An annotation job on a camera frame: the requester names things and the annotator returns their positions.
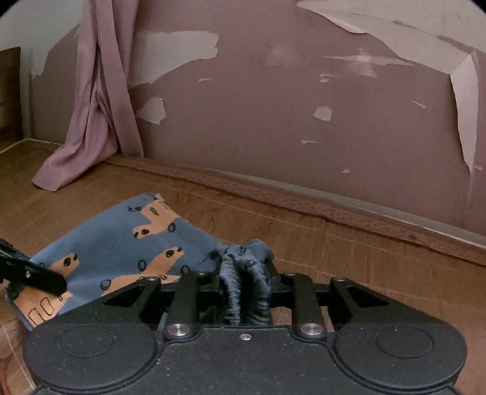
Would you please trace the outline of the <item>blue orange patterned pants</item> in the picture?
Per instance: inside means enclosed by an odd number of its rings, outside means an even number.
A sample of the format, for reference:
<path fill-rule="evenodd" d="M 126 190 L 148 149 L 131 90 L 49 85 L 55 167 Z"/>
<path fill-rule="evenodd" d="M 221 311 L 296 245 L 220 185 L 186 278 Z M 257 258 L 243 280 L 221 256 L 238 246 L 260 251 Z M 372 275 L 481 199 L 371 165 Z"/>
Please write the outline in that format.
<path fill-rule="evenodd" d="M 63 274 L 67 291 L 53 296 L 29 286 L 9 286 L 7 297 L 27 328 L 142 277 L 158 277 L 167 284 L 188 272 L 219 275 L 218 321 L 233 326 L 269 323 L 269 247 L 259 239 L 224 244 L 179 216 L 158 194 L 142 194 L 111 207 L 32 260 Z"/>

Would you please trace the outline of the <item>dark wooden furniture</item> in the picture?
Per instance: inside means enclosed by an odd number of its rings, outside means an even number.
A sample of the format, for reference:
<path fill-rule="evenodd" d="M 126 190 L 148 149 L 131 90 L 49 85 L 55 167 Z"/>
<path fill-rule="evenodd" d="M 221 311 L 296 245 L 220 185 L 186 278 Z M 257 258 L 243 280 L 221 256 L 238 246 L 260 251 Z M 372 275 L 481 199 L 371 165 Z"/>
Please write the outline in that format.
<path fill-rule="evenodd" d="M 21 48 L 1 51 L 0 64 L 1 144 L 22 139 Z"/>

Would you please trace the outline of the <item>pink curtain left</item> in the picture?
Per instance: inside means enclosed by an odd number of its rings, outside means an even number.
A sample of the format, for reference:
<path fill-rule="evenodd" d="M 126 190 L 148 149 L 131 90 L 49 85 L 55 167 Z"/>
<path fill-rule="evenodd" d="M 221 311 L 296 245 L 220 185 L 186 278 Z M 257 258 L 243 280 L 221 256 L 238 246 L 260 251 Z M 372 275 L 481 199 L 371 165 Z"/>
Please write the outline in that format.
<path fill-rule="evenodd" d="M 87 1 L 78 30 L 73 114 L 65 143 L 32 179 L 55 192 L 117 152 L 141 157 L 142 141 L 128 93 L 139 4 Z"/>

